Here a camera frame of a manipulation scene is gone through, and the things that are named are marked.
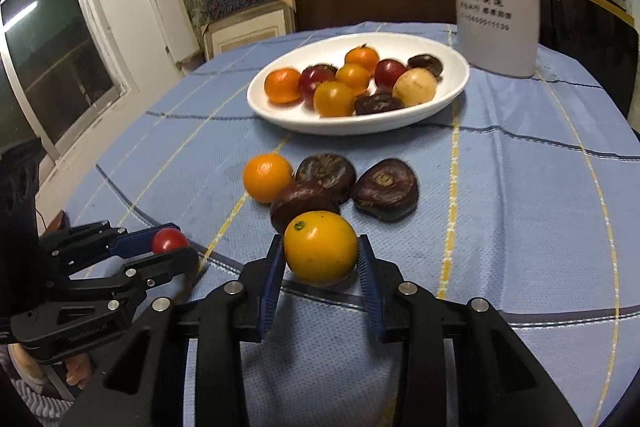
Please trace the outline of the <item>dark water chestnut on plate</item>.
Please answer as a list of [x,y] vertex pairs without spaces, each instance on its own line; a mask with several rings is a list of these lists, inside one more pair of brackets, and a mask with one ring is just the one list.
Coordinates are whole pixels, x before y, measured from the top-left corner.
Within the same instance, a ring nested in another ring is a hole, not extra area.
[[393,112],[405,107],[399,98],[395,98],[390,93],[375,93],[369,96],[357,98],[355,102],[355,113],[358,116],[367,116],[381,113]]

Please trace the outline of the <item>large orange mandarin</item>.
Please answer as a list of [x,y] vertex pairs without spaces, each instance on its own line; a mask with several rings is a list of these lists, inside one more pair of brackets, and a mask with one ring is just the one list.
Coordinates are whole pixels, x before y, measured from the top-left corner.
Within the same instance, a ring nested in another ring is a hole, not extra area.
[[270,72],[264,90],[272,104],[288,105],[298,102],[302,95],[298,89],[300,72],[294,68],[280,68]]

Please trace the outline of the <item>orange tomato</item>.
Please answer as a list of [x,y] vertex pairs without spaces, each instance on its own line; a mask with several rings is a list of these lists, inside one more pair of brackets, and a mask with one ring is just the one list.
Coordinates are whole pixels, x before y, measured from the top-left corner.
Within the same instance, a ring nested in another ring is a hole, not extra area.
[[352,116],[356,95],[352,89],[338,81],[326,81],[314,91],[314,111],[321,117]]
[[271,204],[293,182],[293,168],[279,154],[258,155],[247,161],[242,181],[252,199],[259,204]]

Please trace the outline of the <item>small red cherry tomato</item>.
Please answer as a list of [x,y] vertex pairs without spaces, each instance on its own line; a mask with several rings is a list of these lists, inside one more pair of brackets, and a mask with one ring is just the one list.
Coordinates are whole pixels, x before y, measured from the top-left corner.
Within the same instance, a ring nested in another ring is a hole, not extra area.
[[152,239],[153,254],[166,254],[189,246],[189,239],[180,230],[174,228],[162,228]]

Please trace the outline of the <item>yellow-orange cherry tomato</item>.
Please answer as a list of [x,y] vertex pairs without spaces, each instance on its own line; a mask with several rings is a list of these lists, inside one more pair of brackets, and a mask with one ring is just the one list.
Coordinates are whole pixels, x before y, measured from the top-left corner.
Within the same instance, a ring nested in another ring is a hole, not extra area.
[[349,87],[360,96],[369,89],[371,75],[358,64],[344,64],[335,74],[335,80]]

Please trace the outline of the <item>red cherry tomato on plate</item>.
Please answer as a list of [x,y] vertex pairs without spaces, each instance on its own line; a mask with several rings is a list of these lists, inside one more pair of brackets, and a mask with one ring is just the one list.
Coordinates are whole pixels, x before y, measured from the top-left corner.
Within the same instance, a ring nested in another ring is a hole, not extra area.
[[298,90],[307,108],[314,108],[314,92],[321,83],[333,81],[336,73],[337,68],[330,64],[317,64],[303,70],[298,78]]

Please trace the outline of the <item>small orange with stem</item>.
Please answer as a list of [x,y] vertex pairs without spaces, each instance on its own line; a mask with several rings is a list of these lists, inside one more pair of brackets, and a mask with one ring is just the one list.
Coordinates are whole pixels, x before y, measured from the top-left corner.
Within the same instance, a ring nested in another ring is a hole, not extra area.
[[380,61],[380,56],[375,49],[367,44],[356,46],[349,50],[344,57],[346,64],[358,64],[362,66],[371,76],[374,75],[376,65]]

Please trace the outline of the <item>framed picture panel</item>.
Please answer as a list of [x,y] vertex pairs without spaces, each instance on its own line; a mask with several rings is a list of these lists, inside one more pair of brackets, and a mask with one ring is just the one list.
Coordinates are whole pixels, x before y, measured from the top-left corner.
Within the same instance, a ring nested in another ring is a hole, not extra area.
[[295,14],[296,0],[270,0],[203,26],[205,60],[240,46],[292,34]]

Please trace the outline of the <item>yellow tomato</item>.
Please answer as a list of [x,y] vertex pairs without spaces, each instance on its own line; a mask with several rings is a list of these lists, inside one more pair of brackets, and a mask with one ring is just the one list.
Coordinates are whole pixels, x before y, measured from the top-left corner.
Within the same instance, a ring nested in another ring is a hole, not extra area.
[[288,269],[297,280],[326,287],[343,282],[354,271],[358,236],[337,213],[308,211],[288,224],[283,248]]

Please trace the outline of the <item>dark water chestnut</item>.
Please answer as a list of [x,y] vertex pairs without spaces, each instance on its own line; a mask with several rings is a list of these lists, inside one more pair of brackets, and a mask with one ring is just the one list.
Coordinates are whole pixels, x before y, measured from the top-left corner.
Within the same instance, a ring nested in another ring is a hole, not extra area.
[[271,225],[283,234],[292,220],[309,211],[341,213],[331,194],[320,184],[294,181],[270,204]]
[[381,113],[393,112],[405,107],[399,98],[395,98],[390,93],[375,93],[369,96],[357,98],[355,102],[355,113],[358,116],[367,116]]
[[397,222],[414,213],[419,183],[411,167],[398,158],[386,158],[357,180],[352,201],[357,210],[384,222]]
[[436,56],[428,53],[418,54],[409,58],[409,68],[423,68],[428,70],[435,78],[439,78],[444,70],[444,65]]
[[344,156],[333,153],[306,157],[295,173],[298,182],[316,182],[332,197],[337,205],[347,202],[357,181],[352,163]]

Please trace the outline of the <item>window with white frame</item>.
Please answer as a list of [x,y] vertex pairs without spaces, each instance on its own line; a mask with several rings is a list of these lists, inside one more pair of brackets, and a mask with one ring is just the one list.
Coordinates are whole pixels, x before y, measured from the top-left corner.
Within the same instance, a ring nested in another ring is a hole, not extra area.
[[1,61],[52,160],[134,85],[100,0],[1,0]]

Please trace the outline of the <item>pale tan round fruit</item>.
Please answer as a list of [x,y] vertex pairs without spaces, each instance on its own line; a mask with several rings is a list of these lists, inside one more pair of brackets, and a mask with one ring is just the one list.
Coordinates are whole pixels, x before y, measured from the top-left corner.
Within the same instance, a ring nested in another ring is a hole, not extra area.
[[431,102],[437,90],[436,77],[425,68],[413,68],[404,72],[395,82],[392,95],[405,107]]

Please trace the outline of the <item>white oval plate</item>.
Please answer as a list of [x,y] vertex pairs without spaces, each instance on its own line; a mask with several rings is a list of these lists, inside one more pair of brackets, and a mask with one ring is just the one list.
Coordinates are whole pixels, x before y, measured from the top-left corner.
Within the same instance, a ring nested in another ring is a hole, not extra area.
[[468,62],[449,46],[365,32],[305,44],[276,58],[250,82],[247,103],[283,129],[372,134],[435,115],[469,79]]

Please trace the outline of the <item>dark red cherry tomato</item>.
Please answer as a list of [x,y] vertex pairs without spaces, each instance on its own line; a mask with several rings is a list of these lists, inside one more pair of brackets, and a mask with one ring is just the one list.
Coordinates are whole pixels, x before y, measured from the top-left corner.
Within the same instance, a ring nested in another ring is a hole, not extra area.
[[376,89],[382,92],[392,91],[398,78],[405,72],[407,67],[392,58],[379,61],[373,75]]

